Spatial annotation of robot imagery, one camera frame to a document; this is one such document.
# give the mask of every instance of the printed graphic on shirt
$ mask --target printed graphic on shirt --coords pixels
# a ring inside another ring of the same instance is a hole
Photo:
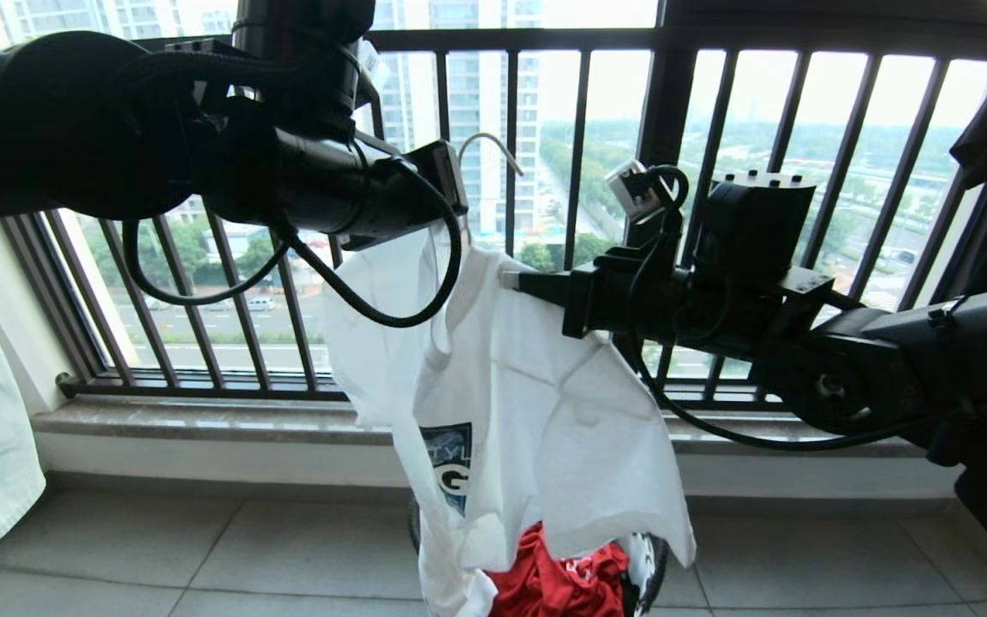
[[[470,422],[422,427],[422,438],[444,500],[463,516],[470,479]]]

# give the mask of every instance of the laundry basket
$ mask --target laundry basket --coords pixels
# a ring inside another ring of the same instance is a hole
[[[414,550],[422,545],[422,509],[418,500],[410,499],[406,524]],[[665,581],[669,546],[653,534],[630,534],[616,540],[627,555],[627,572],[623,577],[623,613],[626,617],[643,617],[657,600]]]

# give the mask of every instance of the sky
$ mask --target sky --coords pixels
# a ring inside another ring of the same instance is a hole
[[[236,0],[177,0],[183,13],[224,8]],[[545,27],[651,27],[657,0],[544,0]],[[0,46],[5,44],[0,24]],[[541,117],[572,120],[577,105],[580,55],[540,52]],[[730,97],[729,121],[778,122],[790,86],[792,51],[741,51]],[[724,51],[700,51],[690,105],[691,120],[713,109]],[[649,51],[595,51],[591,58],[587,118],[639,118],[649,75]],[[799,106],[798,122],[843,124],[849,116],[866,58],[863,54],[816,52]],[[867,124],[910,125],[931,74],[929,58],[888,56],[875,82]],[[954,60],[949,66],[935,126],[965,126],[987,89],[987,63]]]

